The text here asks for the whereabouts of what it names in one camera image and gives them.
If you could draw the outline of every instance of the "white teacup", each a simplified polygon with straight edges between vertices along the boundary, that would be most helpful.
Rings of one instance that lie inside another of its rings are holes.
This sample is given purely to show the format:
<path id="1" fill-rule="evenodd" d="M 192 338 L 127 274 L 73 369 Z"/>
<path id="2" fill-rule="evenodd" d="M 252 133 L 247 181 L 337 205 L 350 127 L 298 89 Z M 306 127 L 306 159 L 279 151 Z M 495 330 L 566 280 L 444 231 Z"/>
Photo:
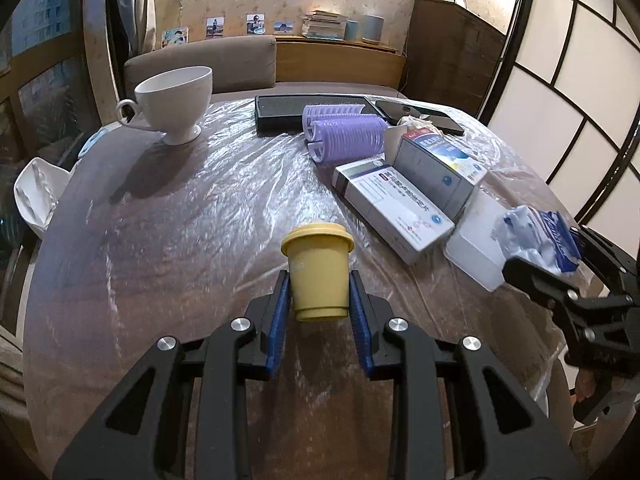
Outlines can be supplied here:
<path id="1" fill-rule="evenodd" d="M 165 144 L 184 144 L 200 135 L 196 122 L 209 106 L 213 90 L 213 77 L 208 66 L 187 66 L 169 70 L 144 80 L 134 90 L 136 101 L 123 99 L 116 105 L 120 124 L 137 130 L 164 132 Z M 150 126 L 126 123 L 121 109 L 133 108 L 140 112 Z"/>

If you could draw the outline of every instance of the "silver bolt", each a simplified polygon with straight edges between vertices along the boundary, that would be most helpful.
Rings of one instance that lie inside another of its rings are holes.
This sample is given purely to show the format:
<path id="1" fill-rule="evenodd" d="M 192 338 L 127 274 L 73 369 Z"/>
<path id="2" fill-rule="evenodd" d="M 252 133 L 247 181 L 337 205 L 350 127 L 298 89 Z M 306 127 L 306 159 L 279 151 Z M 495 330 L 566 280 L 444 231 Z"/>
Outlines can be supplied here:
<path id="1" fill-rule="evenodd" d="M 236 332 L 244 332 L 245 330 L 249 330 L 250 326 L 251 326 L 251 321 L 249 321 L 245 317 L 236 317 L 231 322 L 231 328 L 234 329 Z"/>
<path id="2" fill-rule="evenodd" d="M 401 317 L 395 317 L 389 320 L 389 328 L 394 332 L 404 332 L 409 328 L 409 324 Z"/>
<path id="3" fill-rule="evenodd" d="M 482 343 L 477 337 L 468 335 L 462 340 L 462 346 L 465 347 L 467 350 L 471 350 L 475 352 L 476 350 L 480 349 L 480 347 L 482 346 Z"/>
<path id="4" fill-rule="evenodd" d="M 158 348 L 161 350 L 171 350 L 175 346 L 175 337 L 166 335 L 158 339 Z"/>

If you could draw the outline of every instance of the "teacup base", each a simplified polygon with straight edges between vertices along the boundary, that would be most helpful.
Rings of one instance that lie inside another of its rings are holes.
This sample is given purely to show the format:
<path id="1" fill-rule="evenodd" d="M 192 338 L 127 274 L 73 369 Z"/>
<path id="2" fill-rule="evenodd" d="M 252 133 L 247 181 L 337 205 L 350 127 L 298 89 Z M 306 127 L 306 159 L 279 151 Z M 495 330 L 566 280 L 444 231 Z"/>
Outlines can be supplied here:
<path id="1" fill-rule="evenodd" d="M 180 136 L 176 136 L 173 134 L 164 134 L 162 136 L 162 141 L 168 146 L 179 146 L 180 144 L 186 144 L 187 142 L 191 142 L 197 136 L 199 136 L 202 132 L 202 128 L 196 124 L 190 133 L 182 134 Z"/>

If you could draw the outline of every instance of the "small yellow container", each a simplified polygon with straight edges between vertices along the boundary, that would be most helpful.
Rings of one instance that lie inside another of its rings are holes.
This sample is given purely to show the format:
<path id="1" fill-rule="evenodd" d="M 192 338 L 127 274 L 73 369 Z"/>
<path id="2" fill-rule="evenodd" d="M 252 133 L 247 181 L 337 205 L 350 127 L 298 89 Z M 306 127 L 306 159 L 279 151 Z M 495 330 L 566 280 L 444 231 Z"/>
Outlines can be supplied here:
<path id="1" fill-rule="evenodd" d="M 346 229 L 325 222 L 296 227 L 285 236 L 280 250 L 289 259 L 296 319 L 331 321 L 347 317 L 353 237 Z"/>

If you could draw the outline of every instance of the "blue gripper pad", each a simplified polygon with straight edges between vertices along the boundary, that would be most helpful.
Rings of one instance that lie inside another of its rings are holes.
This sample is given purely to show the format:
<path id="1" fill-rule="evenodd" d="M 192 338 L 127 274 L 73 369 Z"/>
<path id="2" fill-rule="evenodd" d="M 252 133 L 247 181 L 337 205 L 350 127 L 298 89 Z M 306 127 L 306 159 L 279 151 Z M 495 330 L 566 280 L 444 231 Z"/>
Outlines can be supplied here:
<path id="1" fill-rule="evenodd" d="M 278 371 L 284 349 L 284 336 L 287 333 L 287 318 L 289 317 L 289 288 L 289 274 L 287 274 L 280 288 L 278 303 L 269 330 L 266 368 L 270 378 Z"/>
<path id="2" fill-rule="evenodd" d="M 358 360 L 367 377 L 373 370 L 373 359 L 371 358 L 371 332 L 367 324 L 367 318 L 362 309 L 362 302 L 358 296 L 358 288 L 353 281 L 353 276 L 349 275 L 349 319 L 351 320 L 351 330 L 353 331 L 353 341 L 356 344 Z"/>

